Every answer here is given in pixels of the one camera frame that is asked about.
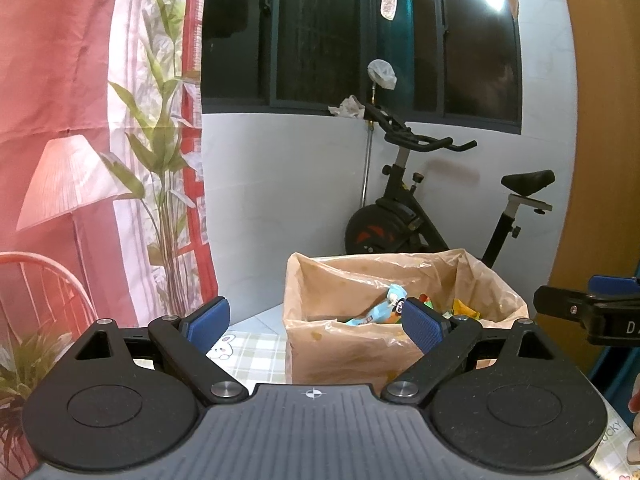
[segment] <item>cartoon bunny print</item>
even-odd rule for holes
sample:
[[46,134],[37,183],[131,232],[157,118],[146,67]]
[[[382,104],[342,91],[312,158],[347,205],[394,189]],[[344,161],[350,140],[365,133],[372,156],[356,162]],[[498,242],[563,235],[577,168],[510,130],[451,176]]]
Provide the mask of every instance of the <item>cartoon bunny print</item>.
[[234,350],[231,348],[230,343],[235,338],[236,336],[233,334],[228,334],[221,338],[209,351],[209,358],[220,359],[221,361],[229,359],[234,354]]

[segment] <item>metal screw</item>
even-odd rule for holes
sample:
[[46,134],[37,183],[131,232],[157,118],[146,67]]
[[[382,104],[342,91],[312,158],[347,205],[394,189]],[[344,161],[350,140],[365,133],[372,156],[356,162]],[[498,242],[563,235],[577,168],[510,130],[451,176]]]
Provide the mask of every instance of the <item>metal screw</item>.
[[216,383],[211,387],[211,393],[216,397],[223,397],[229,399],[231,397],[237,397],[242,393],[242,386],[233,381],[222,381]]
[[418,386],[409,381],[396,381],[386,387],[389,395],[394,397],[415,397],[418,394]]

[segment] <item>plastic bag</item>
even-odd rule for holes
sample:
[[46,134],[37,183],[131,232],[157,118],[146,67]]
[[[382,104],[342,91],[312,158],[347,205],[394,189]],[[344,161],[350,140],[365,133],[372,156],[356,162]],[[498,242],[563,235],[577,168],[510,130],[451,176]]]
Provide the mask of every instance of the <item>plastic bag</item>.
[[524,300],[495,272],[464,250],[437,254],[358,254],[287,263],[283,321],[287,382],[370,383],[377,393],[422,353],[401,324],[343,322],[380,303],[392,283],[410,296],[425,293],[444,312],[457,298],[480,323],[509,328],[529,313]]
[[328,108],[331,114],[336,117],[364,118],[364,106],[360,104],[360,101],[358,101],[355,95],[344,99],[337,108],[335,106],[329,106]]
[[367,66],[367,74],[369,78],[377,85],[387,90],[393,90],[396,87],[398,78],[391,63],[384,59],[374,59]]

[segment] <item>window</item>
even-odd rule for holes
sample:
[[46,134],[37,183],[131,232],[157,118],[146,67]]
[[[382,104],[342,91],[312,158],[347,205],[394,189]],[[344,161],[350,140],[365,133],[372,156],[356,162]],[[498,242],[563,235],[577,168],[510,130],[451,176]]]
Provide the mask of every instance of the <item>window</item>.
[[368,63],[398,76],[379,102],[406,120],[519,133],[520,46],[506,0],[205,0],[205,112],[327,113],[370,98]]

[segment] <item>dark glass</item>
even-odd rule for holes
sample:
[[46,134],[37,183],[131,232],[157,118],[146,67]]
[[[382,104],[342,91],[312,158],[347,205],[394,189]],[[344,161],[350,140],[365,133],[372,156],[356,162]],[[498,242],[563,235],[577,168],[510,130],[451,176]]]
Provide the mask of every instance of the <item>dark glass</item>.
[[507,0],[444,0],[445,113],[517,121],[516,29]]
[[398,0],[390,22],[380,15],[376,0],[376,53],[391,63],[398,82],[393,90],[378,90],[380,104],[403,113],[436,111],[438,37],[433,0]]
[[360,0],[280,0],[276,98],[338,105],[360,93]]
[[438,37],[434,0],[414,0],[414,110],[435,112],[438,103]]
[[269,27],[264,0],[205,0],[202,96],[263,100]]

